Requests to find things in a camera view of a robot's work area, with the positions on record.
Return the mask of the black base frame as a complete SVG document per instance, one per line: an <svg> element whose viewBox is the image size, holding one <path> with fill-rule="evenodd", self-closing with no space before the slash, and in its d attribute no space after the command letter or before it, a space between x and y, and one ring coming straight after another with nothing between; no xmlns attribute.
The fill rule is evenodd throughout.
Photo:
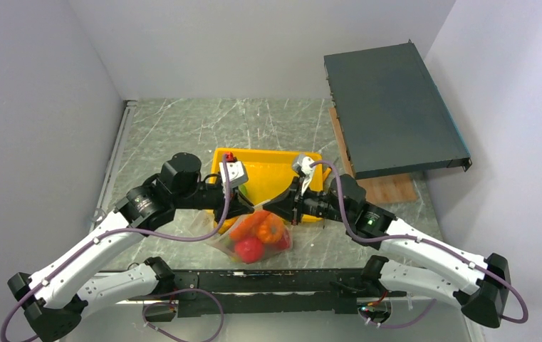
<svg viewBox="0 0 542 342"><path fill-rule="evenodd" d="M356 314L359 306L383 294L402 291L380 288L365 280L361 268L176 270L174 285L148 295L170 299L180 318L216 314L273 314L329 311Z"/></svg>

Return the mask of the orange toy carrot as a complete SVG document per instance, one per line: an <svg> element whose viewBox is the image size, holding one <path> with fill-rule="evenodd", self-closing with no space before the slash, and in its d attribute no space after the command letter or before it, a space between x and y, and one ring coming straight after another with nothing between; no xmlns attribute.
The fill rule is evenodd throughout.
<svg viewBox="0 0 542 342"><path fill-rule="evenodd" d="M258 227L269 215L270 212L266 210L255 211L242 220L236 226L236 228L230 231L229 238L234 242L238 242L250 236L254 229Z"/></svg>

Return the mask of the yellow plastic tray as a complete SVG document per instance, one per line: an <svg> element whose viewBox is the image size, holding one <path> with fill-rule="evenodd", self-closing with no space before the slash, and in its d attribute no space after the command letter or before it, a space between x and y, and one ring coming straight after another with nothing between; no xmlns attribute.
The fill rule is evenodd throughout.
<svg viewBox="0 0 542 342"><path fill-rule="evenodd" d="M212 153L210 172L219 171L222 155L230 152L246 168L248 182L245 195L253 204L260 204L281 194L291 183L296 173L292 170L293 161L300 151L255 150L235 147L218 147Z"/></svg>

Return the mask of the yellow bell pepper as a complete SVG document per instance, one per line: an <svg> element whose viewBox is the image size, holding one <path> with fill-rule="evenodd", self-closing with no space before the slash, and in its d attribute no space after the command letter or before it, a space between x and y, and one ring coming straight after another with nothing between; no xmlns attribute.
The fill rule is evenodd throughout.
<svg viewBox="0 0 542 342"><path fill-rule="evenodd" d="M228 231L238 220L238 217L233 217L231 219L225 219L223 225L218 230L218 234L224 234L226 231Z"/></svg>

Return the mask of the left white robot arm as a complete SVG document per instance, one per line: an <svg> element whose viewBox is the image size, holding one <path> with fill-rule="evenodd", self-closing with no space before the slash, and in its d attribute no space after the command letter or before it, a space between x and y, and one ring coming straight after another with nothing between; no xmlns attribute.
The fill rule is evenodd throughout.
<svg viewBox="0 0 542 342"><path fill-rule="evenodd" d="M209 209L217 224L250 214L253 204L239 191L248 180L246 168L231 153L222 156L220 171L201 176L201 161L180 152L162 169L131 189L112 212L84 239L47 267L19 272L8 280L16 309L41 341L57 341L82 319L125 299L164 299L176 290L173 270L160 257L133 269L98 278L113 258L147 236L158 237L179 209Z"/></svg>

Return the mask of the orange toy pumpkin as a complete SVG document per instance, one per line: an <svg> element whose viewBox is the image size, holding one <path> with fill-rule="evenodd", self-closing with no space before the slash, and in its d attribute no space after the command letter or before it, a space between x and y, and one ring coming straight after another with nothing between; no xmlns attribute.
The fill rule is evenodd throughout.
<svg viewBox="0 0 542 342"><path fill-rule="evenodd" d="M275 244L285 231L285 224L280 217L270 214L256 229L256 237L264 244Z"/></svg>

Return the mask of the dark green rack box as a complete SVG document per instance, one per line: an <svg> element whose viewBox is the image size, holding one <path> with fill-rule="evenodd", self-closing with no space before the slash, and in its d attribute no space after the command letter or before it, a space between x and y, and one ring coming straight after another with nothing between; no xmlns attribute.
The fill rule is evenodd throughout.
<svg viewBox="0 0 542 342"><path fill-rule="evenodd" d="M413 42L327 55L324 67L355 179L471 167Z"/></svg>

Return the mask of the green toy cabbage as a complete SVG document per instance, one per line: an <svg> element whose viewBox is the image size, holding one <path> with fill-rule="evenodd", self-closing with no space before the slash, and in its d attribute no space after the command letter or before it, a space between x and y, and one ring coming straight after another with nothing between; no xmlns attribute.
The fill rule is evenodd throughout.
<svg viewBox="0 0 542 342"><path fill-rule="evenodd" d="M248 192L247 192L247 188L246 188L245 184L239 185L238 189L239 189L240 193L243 194L243 196L248 197Z"/></svg>

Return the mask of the wooden board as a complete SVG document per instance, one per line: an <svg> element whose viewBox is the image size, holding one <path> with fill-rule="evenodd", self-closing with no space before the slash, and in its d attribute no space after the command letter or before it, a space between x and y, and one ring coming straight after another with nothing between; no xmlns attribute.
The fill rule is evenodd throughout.
<svg viewBox="0 0 542 342"><path fill-rule="evenodd" d="M353 167L348 157L348 149L343 137L343 130L335 108L329 108L329 115L342 165L347 174L354 176ZM418 198L413 181L408 174L360 179L357 180L357 184L366 191L367 201L375 204L413 202Z"/></svg>

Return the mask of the aluminium side rail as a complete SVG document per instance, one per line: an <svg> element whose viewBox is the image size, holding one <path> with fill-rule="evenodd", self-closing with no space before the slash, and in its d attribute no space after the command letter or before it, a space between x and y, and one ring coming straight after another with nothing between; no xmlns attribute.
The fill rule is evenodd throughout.
<svg viewBox="0 0 542 342"><path fill-rule="evenodd" d="M120 170L120 163L125 151L125 146L130 133L134 115L137 111L137 100L126 100L123 115L121 117L118 132L113 144L110 159L108 160L103 185L96 203L93 216L88 225L88 234L90 234L110 212L113 188Z"/></svg>

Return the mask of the clear dotted zip top bag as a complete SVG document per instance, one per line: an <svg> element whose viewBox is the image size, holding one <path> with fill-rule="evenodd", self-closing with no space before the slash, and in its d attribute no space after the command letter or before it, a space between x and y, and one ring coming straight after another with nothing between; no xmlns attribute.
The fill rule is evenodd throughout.
<svg viewBox="0 0 542 342"><path fill-rule="evenodd" d="M254 212L255 211L259 211L259 210L264 210L263 209L263 204L260 203L260 204L257 204L254 206ZM235 261L235 262L239 262L239 263L242 263L242 264L245 264L244 262L240 261L236 255L236 253L234 252L234 246L237 242L234 242L232 241L230 238L229 238L229 233L232 229L236 228L236 226L242 221L244 220L247 216L249 216L250 214L245 214L245 215L241 215L239 216L238 220L235 222L235 224L228 230L226 231L224 234L218 234L218 232L213 236L213 237L210 237L208 239L206 239L204 241L205 244L215 248L215 249L218 249L219 251L223 252L224 254L226 254L232 261ZM285 230L288 230L290 233L291 233L291 228L286 224L286 222L283 220L283 223L285 224ZM252 232L252 234L249 236L249 237L256 237L256 229L258 227L256 227L254 229L254 231ZM276 256L277 254L281 254L281 253L284 253L288 250L285 250L285 251L276 251L274 248L273 248L273 244L264 244L265 246L265 254L262 258L262 260L260 261L263 261L263 260L266 260L266 259L269 259L273 256Z"/></svg>

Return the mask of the red bell pepper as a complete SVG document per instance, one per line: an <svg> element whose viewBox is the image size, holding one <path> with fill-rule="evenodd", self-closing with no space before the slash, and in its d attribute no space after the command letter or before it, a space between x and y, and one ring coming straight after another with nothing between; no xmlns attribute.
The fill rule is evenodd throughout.
<svg viewBox="0 0 542 342"><path fill-rule="evenodd" d="M275 244L273 244L273 248L276 251L280 251L280 252L290 249L291 246L292 246L292 238L291 238L291 233L288 230L285 230L283 232L282 237Z"/></svg>

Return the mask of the red toy tomato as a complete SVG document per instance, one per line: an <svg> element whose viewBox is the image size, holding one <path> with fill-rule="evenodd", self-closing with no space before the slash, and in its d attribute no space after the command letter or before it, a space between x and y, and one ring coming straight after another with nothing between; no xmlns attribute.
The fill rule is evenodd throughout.
<svg viewBox="0 0 542 342"><path fill-rule="evenodd" d="M252 264L262 260L265 254L265 246L256 237L247 237L235 244L234 252L240 261L245 264Z"/></svg>

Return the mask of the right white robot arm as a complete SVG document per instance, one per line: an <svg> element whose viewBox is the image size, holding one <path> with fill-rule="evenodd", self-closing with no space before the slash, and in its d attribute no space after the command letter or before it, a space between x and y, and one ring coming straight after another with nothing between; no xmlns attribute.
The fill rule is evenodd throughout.
<svg viewBox="0 0 542 342"><path fill-rule="evenodd" d="M365 198L366 191L350 175L331 182L327 192L303 191L295 176L286 190L265 202L263 209L292 224L305 215L341 222L356 243L414 262L405 266L386 256L373 256L361 274L365 293L384 291L421 294L461 309L470 320L498 328L510 293L509 262L500 254L465 252L415 229L395 214ZM341 213L339 200L345 213Z"/></svg>

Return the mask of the yellow handled screwdriver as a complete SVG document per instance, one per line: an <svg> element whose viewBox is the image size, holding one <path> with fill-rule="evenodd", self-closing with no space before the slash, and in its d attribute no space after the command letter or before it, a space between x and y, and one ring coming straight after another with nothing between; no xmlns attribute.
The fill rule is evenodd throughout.
<svg viewBox="0 0 542 342"><path fill-rule="evenodd" d="M332 174L333 170L330 167L325 168L322 174L322 180L325 182Z"/></svg>

